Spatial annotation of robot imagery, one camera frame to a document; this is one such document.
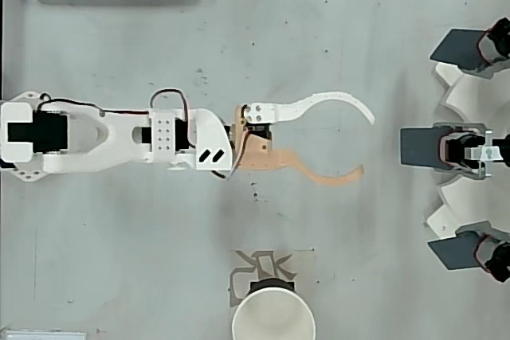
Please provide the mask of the tan gripper with servo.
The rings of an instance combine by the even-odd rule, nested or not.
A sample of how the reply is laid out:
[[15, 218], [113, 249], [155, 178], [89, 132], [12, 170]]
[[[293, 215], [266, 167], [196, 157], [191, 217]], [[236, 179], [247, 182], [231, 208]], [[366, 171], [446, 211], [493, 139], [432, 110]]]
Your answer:
[[[371, 124], [375, 116], [360, 100], [346, 92], [320, 92], [290, 104], [251, 103], [236, 106], [233, 123], [233, 170], [268, 170], [273, 137], [270, 125], [299, 119], [310, 108], [327, 101], [338, 101], [355, 107]], [[292, 150], [277, 151], [278, 162], [292, 167], [322, 186], [345, 186], [364, 175], [363, 165], [348, 174], [329, 177], [312, 172]]]

